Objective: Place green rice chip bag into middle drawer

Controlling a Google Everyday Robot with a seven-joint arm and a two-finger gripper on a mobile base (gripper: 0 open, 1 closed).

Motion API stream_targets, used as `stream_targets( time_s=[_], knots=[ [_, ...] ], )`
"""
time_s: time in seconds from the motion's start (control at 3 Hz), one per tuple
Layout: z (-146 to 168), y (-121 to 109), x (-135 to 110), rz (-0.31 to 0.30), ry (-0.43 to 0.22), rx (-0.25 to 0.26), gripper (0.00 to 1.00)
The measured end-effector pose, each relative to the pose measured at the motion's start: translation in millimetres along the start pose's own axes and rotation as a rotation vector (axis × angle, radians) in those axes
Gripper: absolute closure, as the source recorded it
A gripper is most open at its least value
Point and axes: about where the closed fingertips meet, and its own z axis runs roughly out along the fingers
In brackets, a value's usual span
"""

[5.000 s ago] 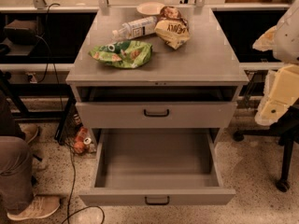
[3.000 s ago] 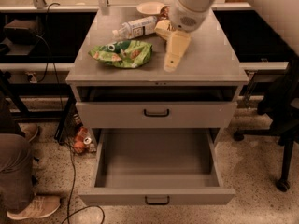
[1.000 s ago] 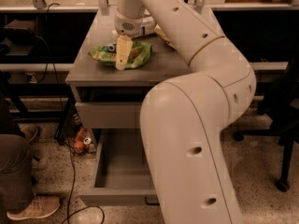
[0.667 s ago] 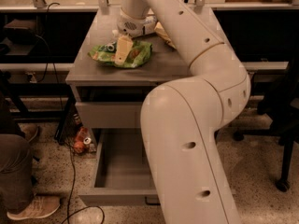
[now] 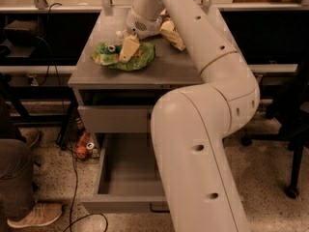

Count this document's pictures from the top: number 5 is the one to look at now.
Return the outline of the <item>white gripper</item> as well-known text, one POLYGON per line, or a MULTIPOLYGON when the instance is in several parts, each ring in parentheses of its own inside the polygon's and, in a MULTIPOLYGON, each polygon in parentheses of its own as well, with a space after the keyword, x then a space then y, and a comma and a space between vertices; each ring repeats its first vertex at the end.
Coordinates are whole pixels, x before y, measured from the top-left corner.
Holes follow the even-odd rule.
POLYGON ((161 22, 147 20, 139 15, 133 8, 130 8, 126 17, 126 31, 130 35, 123 34, 121 37, 121 50, 119 60, 126 63, 138 50, 139 40, 159 34, 161 22))

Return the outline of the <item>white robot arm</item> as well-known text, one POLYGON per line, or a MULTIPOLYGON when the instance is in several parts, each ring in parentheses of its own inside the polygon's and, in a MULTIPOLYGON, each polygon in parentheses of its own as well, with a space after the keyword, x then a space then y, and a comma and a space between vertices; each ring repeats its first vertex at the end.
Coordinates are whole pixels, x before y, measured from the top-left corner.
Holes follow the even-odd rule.
POLYGON ((255 114, 260 91, 238 49, 193 0, 134 0, 128 31, 168 12, 201 76, 155 104, 154 154, 176 232, 251 232, 223 140, 255 114))

